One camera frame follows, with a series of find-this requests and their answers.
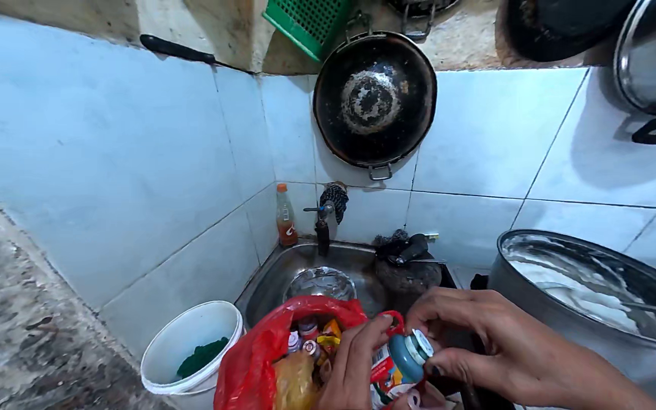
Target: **stainless steel pot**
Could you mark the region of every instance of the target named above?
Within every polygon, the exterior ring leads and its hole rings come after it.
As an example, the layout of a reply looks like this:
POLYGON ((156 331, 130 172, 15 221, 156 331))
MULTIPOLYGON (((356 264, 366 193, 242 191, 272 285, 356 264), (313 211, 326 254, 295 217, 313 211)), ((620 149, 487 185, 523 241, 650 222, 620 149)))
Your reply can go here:
MULTIPOLYGON (((538 257, 555 255, 567 266, 582 264, 607 280, 619 281, 630 293, 652 305, 656 305, 655 269, 591 242, 542 230, 511 230, 498 238, 497 246, 490 289, 568 340, 594 350, 632 380, 642 382, 656 376, 656 314, 628 314, 634 316, 641 335, 614 328, 545 293, 518 273, 507 257, 518 249, 538 257)), ((615 296, 625 301, 624 295, 615 296)))

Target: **stainless steel bowl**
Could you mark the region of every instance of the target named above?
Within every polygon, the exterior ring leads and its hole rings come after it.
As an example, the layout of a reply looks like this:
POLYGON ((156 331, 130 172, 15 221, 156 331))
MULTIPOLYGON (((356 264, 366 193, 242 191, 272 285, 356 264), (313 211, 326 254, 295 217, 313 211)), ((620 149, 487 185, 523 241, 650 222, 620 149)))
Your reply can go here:
MULTIPOLYGON (((511 230, 498 238, 497 246, 498 256, 488 283, 490 289, 497 290, 568 340, 594 350, 627 377, 642 382, 656 376, 656 314, 651 317, 644 312, 629 313, 641 334, 612 327, 545 293, 518 273, 506 257, 513 249, 557 257, 571 268, 578 264, 609 281, 618 281, 629 293, 655 306, 656 269, 591 242, 543 230, 511 230)), ((624 295, 616 296, 625 301, 624 295)))
POLYGON ((283 295, 283 303, 288 299, 301 295, 323 295, 342 301, 356 298, 356 285, 343 272, 321 266, 300 272, 283 295))

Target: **sauce bottle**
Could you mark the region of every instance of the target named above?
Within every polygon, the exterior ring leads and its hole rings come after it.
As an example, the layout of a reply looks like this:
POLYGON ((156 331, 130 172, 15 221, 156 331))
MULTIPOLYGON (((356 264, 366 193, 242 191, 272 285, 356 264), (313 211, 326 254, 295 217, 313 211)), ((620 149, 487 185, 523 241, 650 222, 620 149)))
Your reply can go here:
POLYGON ((414 330, 411 335, 393 335, 372 358, 371 406, 383 408, 411 390, 424 378, 424 362, 434 349, 424 334, 414 330))
POLYGON ((292 212, 292 204, 287 196, 287 185, 278 184, 278 235, 280 236, 280 245, 284 247, 297 243, 294 220, 295 214, 292 212))

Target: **kitchen sink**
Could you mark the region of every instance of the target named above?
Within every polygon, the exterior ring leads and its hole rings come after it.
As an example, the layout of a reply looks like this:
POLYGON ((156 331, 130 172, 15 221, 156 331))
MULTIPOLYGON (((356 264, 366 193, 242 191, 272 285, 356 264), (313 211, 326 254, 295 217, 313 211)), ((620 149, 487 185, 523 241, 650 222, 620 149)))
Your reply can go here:
POLYGON ((328 256, 318 255, 318 245, 301 239, 294 247, 278 247, 257 270, 235 302, 245 325, 254 327, 260 319, 283 303, 287 286, 301 272, 328 266, 348 275, 356 285, 356 296, 369 317, 388 310, 391 295, 375 274, 372 247, 333 242, 328 256))

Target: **small bottle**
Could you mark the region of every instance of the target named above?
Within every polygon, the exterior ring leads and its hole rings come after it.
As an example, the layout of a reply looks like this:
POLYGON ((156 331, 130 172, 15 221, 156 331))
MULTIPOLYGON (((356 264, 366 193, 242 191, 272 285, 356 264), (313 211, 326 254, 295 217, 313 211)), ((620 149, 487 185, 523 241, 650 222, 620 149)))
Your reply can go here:
POLYGON ((278 184, 278 234, 280 245, 284 247, 297 243, 294 220, 295 214, 292 212, 292 204, 287 196, 287 185, 278 184))
POLYGON ((383 408, 424 378, 424 362, 434 349, 421 331, 394 335, 374 353, 371 365, 371 406, 383 408))
POLYGON ((287 352, 295 353, 300 350, 300 347, 303 345, 300 340, 300 336, 297 335, 297 331, 290 332, 290 336, 287 338, 287 352))
POLYGON ((305 350, 315 360, 317 366, 323 366, 323 363, 328 358, 326 352, 315 342, 315 340, 307 340, 303 343, 303 350, 305 350))
POLYGON ((321 335, 318 330, 318 321, 314 316, 308 316, 298 321, 297 331, 303 340, 316 340, 321 335))

